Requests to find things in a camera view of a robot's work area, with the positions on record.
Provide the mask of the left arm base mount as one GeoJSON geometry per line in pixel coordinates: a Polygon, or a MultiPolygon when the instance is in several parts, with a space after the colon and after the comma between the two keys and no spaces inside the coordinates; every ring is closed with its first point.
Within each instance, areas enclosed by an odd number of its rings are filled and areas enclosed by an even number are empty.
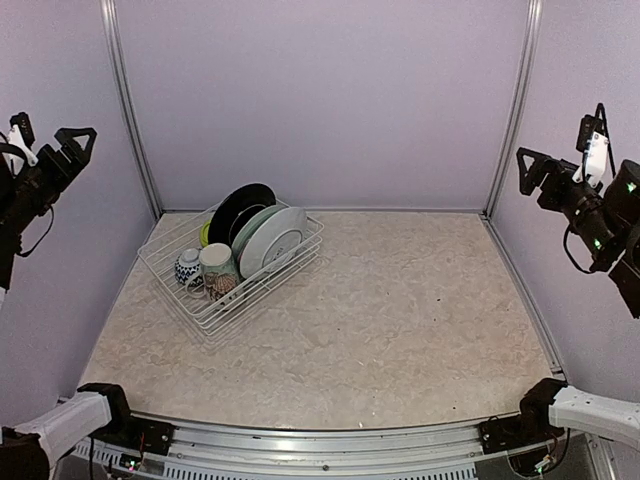
{"type": "Polygon", "coordinates": [[[124,421],[112,420],[90,437],[143,454],[167,456],[174,432],[175,426],[171,423],[130,416],[124,421]]]}

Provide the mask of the red teal floral plate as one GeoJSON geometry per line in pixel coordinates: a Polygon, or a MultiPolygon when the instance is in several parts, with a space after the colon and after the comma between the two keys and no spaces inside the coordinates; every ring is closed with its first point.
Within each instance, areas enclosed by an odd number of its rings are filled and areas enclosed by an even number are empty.
{"type": "Polygon", "coordinates": [[[282,262],[304,240],[307,214],[300,207],[286,207],[270,216],[251,236],[240,256],[239,270],[244,279],[282,262]]]}

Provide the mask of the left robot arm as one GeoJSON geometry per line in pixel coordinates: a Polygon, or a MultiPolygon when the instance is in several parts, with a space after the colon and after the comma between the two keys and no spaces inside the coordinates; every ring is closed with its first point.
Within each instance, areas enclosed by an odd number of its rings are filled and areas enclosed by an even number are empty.
{"type": "MultiPolygon", "coordinates": [[[[1,145],[3,154],[23,160],[15,173],[1,163],[1,293],[10,289],[22,234],[38,216],[53,210],[61,193],[88,165],[97,132],[91,128],[61,128],[55,133],[60,148],[46,144],[38,153],[30,146],[32,135],[22,136],[12,127],[11,141],[1,145]]],[[[133,443],[140,434],[137,418],[122,407],[110,405],[101,392],[83,391],[34,420],[1,428],[1,477],[3,479],[49,479],[58,461],[83,438],[102,430],[121,445],[133,443]]]]}

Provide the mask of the light teal flower plate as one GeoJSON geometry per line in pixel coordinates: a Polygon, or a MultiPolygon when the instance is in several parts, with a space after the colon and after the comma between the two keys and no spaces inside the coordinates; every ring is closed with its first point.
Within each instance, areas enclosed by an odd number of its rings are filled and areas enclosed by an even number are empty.
{"type": "Polygon", "coordinates": [[[277,204],[271,205],[260,210],[253,215],[249,221],[240,229],[239,233],[235,237],[231,248],[235,257],[238,257],[243,251],[246,243],[251,239],[257,229],[266,222],[271,216],[277,212],[285,209],[284,205],[277,204]]]}

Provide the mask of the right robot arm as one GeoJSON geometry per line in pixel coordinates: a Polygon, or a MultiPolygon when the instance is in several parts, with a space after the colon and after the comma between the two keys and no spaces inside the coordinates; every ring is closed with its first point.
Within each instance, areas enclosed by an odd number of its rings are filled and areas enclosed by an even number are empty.
{"type": "MultiPolygon", "coordinates": [[[[605,272],[634,319],[639,318],[639,164],[625,160],[607,188],[573,180],[583,169],[521,147],[516,152],[520,192],[541,190],[539,206],[563,214],[566,233],[589,250],[589,274],[605,272]]],[[[578,430],[639,448],[639,405],[579,390],[545,378],[520,401],[511,426],[523,444],[554,429],[578,430]]]]}

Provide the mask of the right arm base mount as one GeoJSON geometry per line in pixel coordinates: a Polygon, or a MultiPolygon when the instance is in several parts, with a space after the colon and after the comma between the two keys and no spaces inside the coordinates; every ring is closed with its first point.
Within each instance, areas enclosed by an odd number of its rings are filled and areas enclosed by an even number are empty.
{"type": "Polygon", "coordinates": [[[527,430],[519,415],[490,417],[479,424],[478,431],[485,455],[559,440],[565,433],[563,428],[553,426],[534,426],[527,430]]]}

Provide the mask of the black rimmed striped plate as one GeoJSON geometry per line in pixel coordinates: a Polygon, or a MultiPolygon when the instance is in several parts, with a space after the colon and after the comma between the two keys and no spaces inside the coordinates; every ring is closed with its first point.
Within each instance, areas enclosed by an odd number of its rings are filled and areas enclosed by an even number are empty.
{"type": "Polygon", "coordinates": [[[265,184],[251,183],[238,188],[215,210],[208,228],[207,243],[231,246],[255,214],[275,204],[275,193],[265,184]]]}

